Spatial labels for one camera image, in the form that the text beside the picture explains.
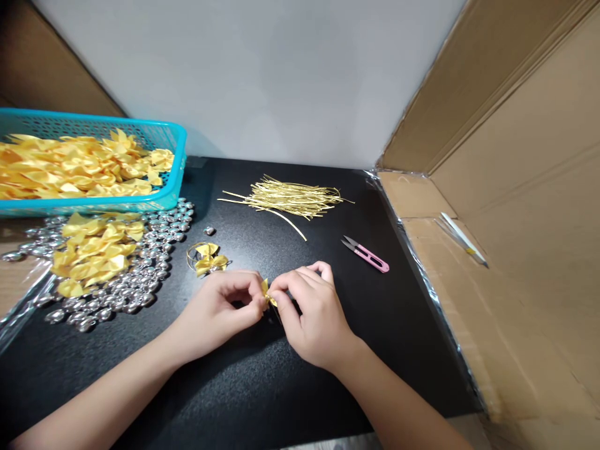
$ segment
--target forearm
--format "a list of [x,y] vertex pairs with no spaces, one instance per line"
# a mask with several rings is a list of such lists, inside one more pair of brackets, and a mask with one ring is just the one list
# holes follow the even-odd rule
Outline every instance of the forearm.
[[108,449],[180,366],[158,337],[13,442],[18,449]]
[[361,405],[388,449],[470,449],[464,438],[362,341],[334,375]]

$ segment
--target wrist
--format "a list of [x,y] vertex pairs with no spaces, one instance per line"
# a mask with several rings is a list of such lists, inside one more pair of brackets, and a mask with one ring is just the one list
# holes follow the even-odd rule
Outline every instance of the wrist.
[[181,351],[182,346],[178,345],[178,339],[170,332],[169,328],[154,338],[147,346],[157,358],[159,366],[167,371],[174,372],[189,362]]
[[362,364],[362,360],[369,351],[371,351],[369,346],[360,337],[353,334],[342,352],[343,357],[338,359],[328,370],[341,381],[349,373],[356,371],[357,366]]

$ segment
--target silver bead garland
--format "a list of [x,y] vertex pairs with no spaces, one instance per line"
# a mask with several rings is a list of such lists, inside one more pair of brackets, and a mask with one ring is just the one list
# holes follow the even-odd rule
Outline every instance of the silver bead garland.
[[[185,232],[194,215],[194,205],[179,198],[177,207],[168,211],[149,211],[142,214],[148,231],[137,244],[128,272],[117,275],[103,286],[81,297],[63,299],[58,293],[36,298],[33,306],[43,308],[58,304],[59,308],[46,315],[50,324],[65,321],[80,333],[87,333],[96,324],[111,320],[116,313],[136,314],[156,300],[154,294],[169,276],[173,243],[185,239]],[[28,229],[25,235],[34,242],[21,244],[18,250],[2,255],[4,261],[20,261],[27,255],[52,259],[54,250],[67,239],[61,234],[68,217],[47,217],[44,228]]]

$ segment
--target plastic wrap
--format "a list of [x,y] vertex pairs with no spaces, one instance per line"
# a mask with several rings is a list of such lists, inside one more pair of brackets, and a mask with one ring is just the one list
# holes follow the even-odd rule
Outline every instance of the plastic wrap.
[[433,308],[437,312],[438,318],[440,319],[440,323],[443,327],[443,331],[446,333],[446,335],[449,339],[450,345],[452,346],[452,348],[454,350],[456,350],[457,359],[458,359],[461,371],[463,372],[464,378],[469,383],[467,388],[470,389],[474,393],[474,395],[477,397],[479,403],[481,404],[482,408],[487,413],[487,407],[483,400],[483,395],[481,394],[481,392],[479,390],[479,386],[477,384],[477,381],[475,380],[475,377],[473,376],[473,372],[471,371],[471,368],[469,367],[468,362],[464,358],[463,352],[461,350],[461,345],[459,344],[458,340],[456,339],[456,336],[454,335],[452,327],[450,326],[450,323],[448,322],[446,313],[444,312],[444,309],[442,308],[442,305],[439,301],[438,294],[437,294],[436,290],[434,289],[433,285],[431,284],[431,280],[429,279],[429,277],[427,275],[425,267],[423,266],[421,260],[419,259],[419,256],[417,255],[417,252],[415,251],[415,249],[413,247],[413,244],[411,243],[411,240],[406,232],[406,229],[404,228],[402,219],[396,215],[396,213],[394,212],[394,208],[392,207],[392,204],[389,202],[389,198],[386,195],[383,185],[381,184],[381,179],[378,176],[378,172],[406,173],[406,174],[410,174],[412,176],[419,176],[422,178],[427,178],[427,176],[425,174],[416,173],[416,172],[401,172],[401,171],[390,171],[390,170],[380,170],[380,169],[364,171],[364,173],[366,174],[366,177],[367,177],[366,178],[367,183],[372,188],[377,189],[379,191],[381,197],[384,199],[384,201],[386,203],[387,213],[390,216],[390,219],[396,224],[396,234],[398,235],[398,238],[401,241],[402,247],[404,249],[406,249],[406,251],[411,256],[411,263],[412,263],[411,265],[413,265],[413,268],[415,269],[417,279],[419,282],[421,282],[421,286],[424,289],[426,295],[429,297],[429,299],[431,299],[431,305],[433,305]]
[[29,316],[35,310],[33,301],[47,294],[53,287],[55,275],[50,272],[52,262],[38,259],[35,267],[27,274],[21,284],[29,286],[27,292],[0,320],[0,354],[6,350]]

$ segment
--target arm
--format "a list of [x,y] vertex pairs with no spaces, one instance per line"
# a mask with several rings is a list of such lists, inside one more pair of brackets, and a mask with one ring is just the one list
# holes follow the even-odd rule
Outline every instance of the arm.
[[[288,290],[302,316],[285,293]],[[304,360],[331,372],[344,384],[385,448],[471,448],[350,330],[328,264],[319,261],[280,275],[269,294],[277,301],[290,345]]]
[[[181,315],[155,340],[17,437],[17,449],[108,449],[173,372],[200,358],[263,315],[257,272],[209,276]],[[231,301],[242,301],[236,309]]]

